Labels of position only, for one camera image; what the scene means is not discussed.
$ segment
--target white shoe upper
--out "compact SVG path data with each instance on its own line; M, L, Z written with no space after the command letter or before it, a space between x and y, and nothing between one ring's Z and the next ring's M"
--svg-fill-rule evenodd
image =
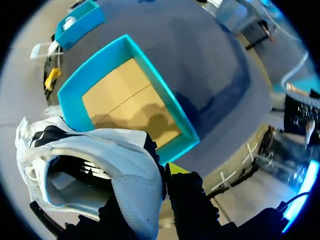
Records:
M62 130L61 138L45 132L52 126L58 132ZM48 176L50 161L56 156L92 163L111 178L121 213L132 230L138 237L155 239L163 186L155 161L143 148L146 135L143 131L110 128L75 132L60 117L32 124L24 118L16 131L17 165L32 201L50 210L98 218L98 209L106 204L109 192L64 173Z

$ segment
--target blue light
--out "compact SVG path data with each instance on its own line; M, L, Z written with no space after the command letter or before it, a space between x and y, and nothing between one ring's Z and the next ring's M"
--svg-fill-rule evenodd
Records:
M308 170L306 171L305 178L303 180L301 188L298 192L298 195L305 192L309 192L311 190L313 184L316 181L318 171L319 171L319 163L317 161L311 160ZM283 229L282 231L283 233L294 222L302 206L304 205L307 197L308 197L307 195L299 197L288 207L288 209L284 213L284 217L289 220L289 223Z

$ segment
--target white cable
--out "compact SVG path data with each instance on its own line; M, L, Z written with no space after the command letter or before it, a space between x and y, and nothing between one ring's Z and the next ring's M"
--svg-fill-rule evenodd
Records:
M285 93L290 96L291 98L301 102L301 103L304 103L304 104L307 104L309 106L312 106L314 108L317 108L319 109L320 108L320 100L318 99L315 99L315 98L311 98L309 96L304 96L304 95L301 95L299 93L296 93L296 92L293 92L293 91L290 91L289 89L287 89L286 87L286 82L294 75L296 74L300 68L303 66L303 64L306 62L306 60L308 59L308 56L309 56L309 53L306 52L303 56L303 58L301 59L301 61L298 63L298 65L296 65L290 72L288 72L286 75L284 75L281 79L281 87L283 88L283 90L285 91Z
M301 41L301 39L295 37L295 36L292 36L291 34L289 34L288 32L286 32L283 28L281 28L277 23L276 21L267 13L266 11L266 7L262 4L263 6L263 11L265 12L265 14L270 18L270 20L277 26L277 28L279 28L284 34L286 34L288 37L290 37L291 39L293 40L296 40L296 41ZM304 56L302 57L301 61L291 70L289 71L286 75L284 75L280 81L280 84L281 84L281 87L283 88L283 90L286 92L286 94L288 96L290 96L291 98L301 102L301 103L304 103L304 104L307 104L309 106L312 106L312 107L315 107L315 108L320 108L320 101L318 99L315 99L315 98L311 98L309 96L303 96L299 93L296 93L296 92L293 92L289 89L287 89L286 87L286 83L287 81L293 76L295 75L300 69L301 67L303 66L303 64L306 62L306 60L308 59L309 57L309 53L306 52L304 54Z
M270 20L273 22L274 25L276 25L276 27L278 29L280 29L284 34L286 34L288 37L292 38L293 40L296 40L296 41L300 41L301 42L301 39L300 38L297 38L295 36L292 36L290 33L288 33L287 31L285 31L282 27L279 26L278 23L276 23L276 21L267 13L266 11L266 7L262 4L263 6L263 11L264 13L268 16L268 18L270 18Z

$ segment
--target black cable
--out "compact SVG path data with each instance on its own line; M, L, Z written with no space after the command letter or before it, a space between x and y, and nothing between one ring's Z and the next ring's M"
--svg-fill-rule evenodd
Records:
M287 202L285 203L285 205L281 208L281 210L279 210L279 207L277 207L276 210L278 210L279 212L281 212L283 209L285 209L286 207L288 207L289 204L291 204L291 203L292 203L293 201L295 201L296 199L298 199L298 198L300 198L300 197L302 197L302 196L305 196L305 195L310 195L310 194L311 194L311 192L309 192L309 191L300 193L300 194L298 194L297 196L291 198L289 201L287 201Z

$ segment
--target black sleeve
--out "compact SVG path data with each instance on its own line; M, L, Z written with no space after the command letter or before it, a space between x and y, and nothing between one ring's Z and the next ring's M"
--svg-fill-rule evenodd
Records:
M317 93L315 90L311 89L310 90L310 98L313 98L313 99L320 99L320 94Z

